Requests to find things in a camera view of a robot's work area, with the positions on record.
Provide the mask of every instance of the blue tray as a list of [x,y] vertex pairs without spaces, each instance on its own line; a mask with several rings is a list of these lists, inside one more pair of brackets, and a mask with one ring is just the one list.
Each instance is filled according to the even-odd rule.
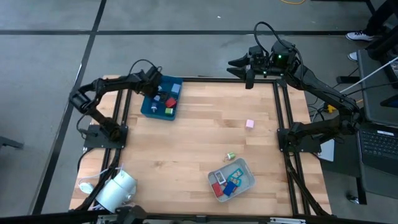
[[[173,84],[181,85],[180,91],[178,94],[171,92]],[[155,101],[154,99],[152,99],[150,97],[146,97],[146,96],[144,98],[144,102],[142,102],[141,113],[143,115],[145,115],[147,118],[156,118],[156,119],[164,119],[167,121],[173,121],[175,119],[175,115],[177,114],[177,107],[178,107],[178,103],[179,103],[180,95],[181,95],[181,91],[182,91],[182,78],[175,78],[175,77],[170,77],[170,76],[164,75],[164,76],[162,76],[162,82],[160,83],[160,87],[162,87],[162,91],[166,91],[167,93],[169,93],[169,97],[173,97],[177,100],[177,104],[173,108],[174,109],[173,115],[169,116],[164,113],[166,110],[166,105],[164,104],[164,102],[158,102],[158,101]],[[151,110],[151,106],[152,106],[152,103],[155,103],[155,102],[157,103],[157,110],[154,113]]]

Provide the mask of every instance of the green block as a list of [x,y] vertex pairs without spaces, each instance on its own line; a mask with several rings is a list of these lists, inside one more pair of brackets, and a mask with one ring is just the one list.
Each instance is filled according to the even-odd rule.
[[167,114],[167,115],[173,115],[173,108],[166,108],[164,113]]

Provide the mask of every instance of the pink block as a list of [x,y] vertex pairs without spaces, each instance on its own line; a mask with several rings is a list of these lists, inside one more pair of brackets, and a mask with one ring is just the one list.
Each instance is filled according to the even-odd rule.
[[247,128],[254,128],[254,121],[253,120],[247,120],[246,121],[246,127]]

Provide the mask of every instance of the laptop keyboard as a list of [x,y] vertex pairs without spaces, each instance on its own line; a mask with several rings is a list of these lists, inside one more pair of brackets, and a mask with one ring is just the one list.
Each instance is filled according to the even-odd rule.
[[361,131],[361,136],[363,153],[398,160],[397,137],[369,131]]

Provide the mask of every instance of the person's leg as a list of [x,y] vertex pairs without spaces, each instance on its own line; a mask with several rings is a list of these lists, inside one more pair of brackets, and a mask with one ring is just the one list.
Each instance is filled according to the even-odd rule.
[[372,15],[366,29],[363,30],[364,34],[368,36],[376,35],[383,23],[392,15],[392,13],[394,13],[389,1],[391,0],[385,1]]
[[365,30],[360,30],[357,32],[350,32],[346,34],[346,38],[349,40],[364,40],[372,41],[375,38],[378,30],[382,27],[383,23],[390,17],[393,13],[391,2],[393,0],[385,1],[379,9],[372,15]]

